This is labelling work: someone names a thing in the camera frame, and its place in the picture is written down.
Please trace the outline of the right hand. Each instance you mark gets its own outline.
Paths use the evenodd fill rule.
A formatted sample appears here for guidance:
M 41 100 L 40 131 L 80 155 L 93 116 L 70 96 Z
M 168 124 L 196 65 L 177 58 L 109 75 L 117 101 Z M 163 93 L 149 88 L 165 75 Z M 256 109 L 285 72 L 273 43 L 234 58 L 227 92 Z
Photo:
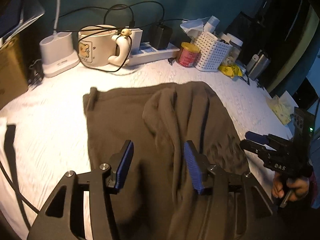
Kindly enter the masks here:
M 302 177 L 295 180 L 288 179 L 286 185 L 293 192 L 289 197 L 289 201 L 295 202 L 303 199 L 309 192 L 309 179 Z M 283 184 L 280 180 L 280 174 L 275 172 L 272 186 L 272 196 L 274 198 L 283 198 L 285 193 L 283 190 Z

